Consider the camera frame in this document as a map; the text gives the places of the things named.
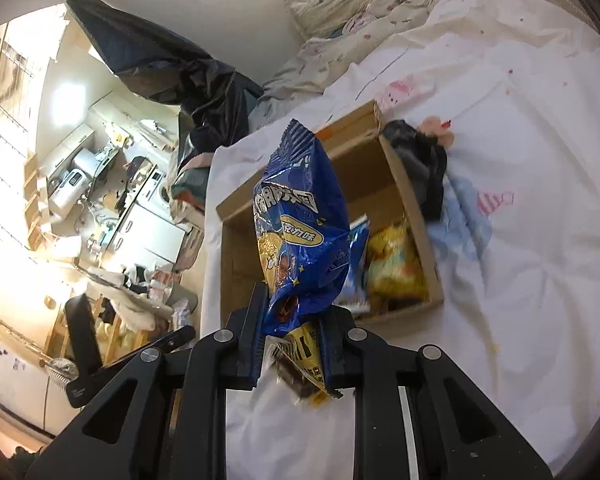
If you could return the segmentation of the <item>light blue snack bag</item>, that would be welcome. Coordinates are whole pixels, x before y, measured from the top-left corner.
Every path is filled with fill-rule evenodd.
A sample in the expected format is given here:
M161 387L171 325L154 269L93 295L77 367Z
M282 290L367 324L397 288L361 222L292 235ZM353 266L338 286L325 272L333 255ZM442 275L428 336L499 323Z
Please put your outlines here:
M370 313L370 303L364 285L366 247L369 236L370 220L366 214L363 214L350 224L349 270L340 294L334 301L335 306L346 308L353 316Z

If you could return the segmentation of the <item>dark brown snack packet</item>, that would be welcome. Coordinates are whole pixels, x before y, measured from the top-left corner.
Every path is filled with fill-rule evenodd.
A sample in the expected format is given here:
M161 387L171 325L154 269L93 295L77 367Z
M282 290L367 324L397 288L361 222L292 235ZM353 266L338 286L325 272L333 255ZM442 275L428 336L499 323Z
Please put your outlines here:
M286 336L268 337L268 362L278 379L296 396L298 403L319 408L343 394L328 388L321 361L317 329L311 322L291 330Z

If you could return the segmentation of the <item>yellow snack bag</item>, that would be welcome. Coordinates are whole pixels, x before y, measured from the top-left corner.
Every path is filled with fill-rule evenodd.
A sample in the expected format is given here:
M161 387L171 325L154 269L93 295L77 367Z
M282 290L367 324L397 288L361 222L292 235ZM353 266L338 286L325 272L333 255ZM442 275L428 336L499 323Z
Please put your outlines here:
M411 227L394 222L367 243L367 292L393 301L422 301L428 290Z

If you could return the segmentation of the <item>dark blue chip bag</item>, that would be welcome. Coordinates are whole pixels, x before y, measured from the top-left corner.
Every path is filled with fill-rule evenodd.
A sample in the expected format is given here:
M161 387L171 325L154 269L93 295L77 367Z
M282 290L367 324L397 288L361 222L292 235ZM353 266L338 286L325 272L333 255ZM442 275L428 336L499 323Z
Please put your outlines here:
M253 188L253 223L270 303L263 329L281 337L340 294L349 263L347 203L317 136L292 120Z

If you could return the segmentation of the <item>white kitchen cabinet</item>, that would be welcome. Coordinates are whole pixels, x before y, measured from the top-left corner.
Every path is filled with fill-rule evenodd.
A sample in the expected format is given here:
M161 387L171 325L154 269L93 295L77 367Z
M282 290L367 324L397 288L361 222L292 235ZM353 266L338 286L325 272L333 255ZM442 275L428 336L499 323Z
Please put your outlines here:
M119 222L100 266L120 272L131 266L171 271L188 232L134 203Z

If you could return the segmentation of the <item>white printed bed sheet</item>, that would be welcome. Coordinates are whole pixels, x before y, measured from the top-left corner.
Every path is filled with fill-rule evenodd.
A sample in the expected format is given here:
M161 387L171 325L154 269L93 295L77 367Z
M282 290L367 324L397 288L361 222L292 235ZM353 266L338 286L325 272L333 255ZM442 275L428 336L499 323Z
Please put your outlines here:
M434 342L561 470L600 417L600 35L572 0L434 0L426 22L323 94L213 157L200 326L220 326L219 204L297 118L370 100L446 119L455 140L428 233L444 304L389 326Z

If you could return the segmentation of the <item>brown cardboard box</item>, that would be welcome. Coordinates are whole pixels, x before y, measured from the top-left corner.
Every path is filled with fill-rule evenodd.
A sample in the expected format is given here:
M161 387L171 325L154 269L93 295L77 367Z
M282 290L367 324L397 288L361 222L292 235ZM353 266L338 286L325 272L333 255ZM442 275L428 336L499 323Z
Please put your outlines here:
M370 101L319 132L286 125L261 169L219 204L220 318L265 291L264 330L283 336L336 302L355 264L350 226L366 218L365 326L398 324L442 304L412 180Z

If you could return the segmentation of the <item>black cloth item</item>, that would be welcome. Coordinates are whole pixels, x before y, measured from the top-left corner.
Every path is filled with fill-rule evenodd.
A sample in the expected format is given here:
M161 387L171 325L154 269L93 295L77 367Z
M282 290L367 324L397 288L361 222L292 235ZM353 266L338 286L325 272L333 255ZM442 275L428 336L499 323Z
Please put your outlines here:
M388 122L381 134L400 158L411 180L422 218L426 222L439 221L448 164L445 148L434 136L426 136L403 119Z

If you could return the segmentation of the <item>black plastic bag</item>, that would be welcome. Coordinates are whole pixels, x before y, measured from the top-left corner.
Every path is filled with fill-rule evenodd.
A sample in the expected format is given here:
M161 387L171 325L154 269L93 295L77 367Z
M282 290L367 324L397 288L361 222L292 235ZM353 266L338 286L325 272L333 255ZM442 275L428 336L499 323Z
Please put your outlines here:
M131 92L177 105L178 164L231 146L250 133L262 88L188 39L102 0L68 8L108 68Z

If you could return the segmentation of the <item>grey floral duvet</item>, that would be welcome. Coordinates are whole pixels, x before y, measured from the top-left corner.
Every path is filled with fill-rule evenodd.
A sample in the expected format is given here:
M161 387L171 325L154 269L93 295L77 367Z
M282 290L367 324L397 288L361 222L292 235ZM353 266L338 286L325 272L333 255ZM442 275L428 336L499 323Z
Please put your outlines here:
M320 96L350 65L394 34L426 22L434 0L373 0L368 19L352 32L332 39L312 38L264 84L264 95L249 114L256 131L285 116L303 102Z

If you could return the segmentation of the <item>beige pillow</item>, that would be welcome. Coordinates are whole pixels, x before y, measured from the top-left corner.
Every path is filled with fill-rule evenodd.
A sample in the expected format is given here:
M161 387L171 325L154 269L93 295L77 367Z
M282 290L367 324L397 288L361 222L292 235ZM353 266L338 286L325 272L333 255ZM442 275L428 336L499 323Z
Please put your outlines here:
M372 0L285 0L294 27L303 40L327 38Z

